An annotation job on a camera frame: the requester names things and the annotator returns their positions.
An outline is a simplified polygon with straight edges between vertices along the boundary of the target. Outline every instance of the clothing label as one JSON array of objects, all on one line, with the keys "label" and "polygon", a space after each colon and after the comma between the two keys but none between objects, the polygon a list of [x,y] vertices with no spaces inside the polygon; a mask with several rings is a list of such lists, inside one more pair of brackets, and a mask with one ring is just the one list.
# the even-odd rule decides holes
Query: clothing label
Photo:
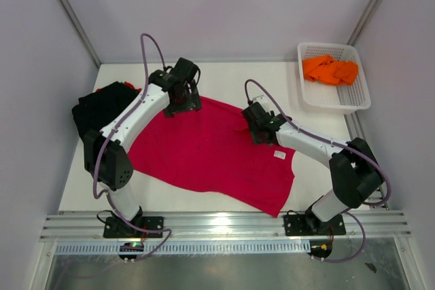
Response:
[{"label": "clothing label", "polygon": [[273,156],[275,156],[276,158],[285,160],[285,153],[281,152],[281,151],[275,151],[275,153],[273,154]]}]

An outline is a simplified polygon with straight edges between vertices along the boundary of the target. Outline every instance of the white basket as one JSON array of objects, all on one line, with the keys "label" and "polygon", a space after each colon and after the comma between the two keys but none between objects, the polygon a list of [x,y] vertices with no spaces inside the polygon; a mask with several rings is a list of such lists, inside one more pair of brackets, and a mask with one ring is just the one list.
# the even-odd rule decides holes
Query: white basket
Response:
[{"label": "white basket", "polygon": [[[334,60],[353,61],[358,65],[358,76],[350,86],[329,86],[304,79],[302,60],[329,54]],[[300,86],[304,107],[315,111],[348,114],[371,105],[367,82],[360,56],[352,46],[335,43],[302,42],[298,44]]]}]

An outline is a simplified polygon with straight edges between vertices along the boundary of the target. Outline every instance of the glass panel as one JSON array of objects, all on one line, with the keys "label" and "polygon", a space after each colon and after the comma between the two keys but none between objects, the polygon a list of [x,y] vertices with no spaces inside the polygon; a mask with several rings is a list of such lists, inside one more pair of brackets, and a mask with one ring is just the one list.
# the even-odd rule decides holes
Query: glass panel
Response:
[{"label": "glass panel", "polygon": [[[336,239],[330,258],[348,257],[360,243]],[[394,240],[368,239],[364,252],[343,264],[312,261],[307,254],[172,255],[134,264],[123,264],[117,255],[58,255],[46,287],[53,289],[401,290],[409,286]]]}]

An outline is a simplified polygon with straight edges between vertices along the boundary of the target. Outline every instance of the black garment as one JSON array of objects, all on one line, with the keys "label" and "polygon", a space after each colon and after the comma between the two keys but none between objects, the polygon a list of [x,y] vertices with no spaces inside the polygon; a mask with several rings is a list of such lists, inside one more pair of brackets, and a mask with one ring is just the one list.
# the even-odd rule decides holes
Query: black garment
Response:
[{"label": "black garment", "polygon": [[74,122],[83,139],[90,129],[98,130],[115,120],[135,99],[139,91],[116,81],[98,92],[79,98],[73,109]]}]

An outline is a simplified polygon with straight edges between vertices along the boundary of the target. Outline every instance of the white table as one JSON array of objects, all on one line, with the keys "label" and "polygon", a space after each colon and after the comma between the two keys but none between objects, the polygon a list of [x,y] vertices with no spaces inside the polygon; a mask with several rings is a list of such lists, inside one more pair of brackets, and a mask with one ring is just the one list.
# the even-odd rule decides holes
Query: white table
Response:
[{"label": "white table", "polygon": [[[331,137],[349,138],[343,115],[309,113],[302,109],[298,65],[295,62],[198,63],[198,65],[202,72],[198,86],[200,95],[245,108],[247,103],[243,83],[248,78],[254,78],[272,93],[284,111],[297,122]],[[161,66],[152,64],[149,68],[152,72]],[[102,88],[114,81],[128,81],[137,88],[143,87],[145,81],[143,65],[102,65],[94,89]],[[249,89],[251,97],[261,95],[254,85]],[[301,153],[295,153],[292,170],[295,179],[283,210],[304,211],[332,187],[329,170]],[[133,174],[130,184],[144,211],[257,211],[250,205],[224,194],[191,192],[138,171]],[[92,177],[84,170],[83,143],[79,140],[59,210],[104,209],[110,209],[105,196],[100,200],[92,197]]]}]

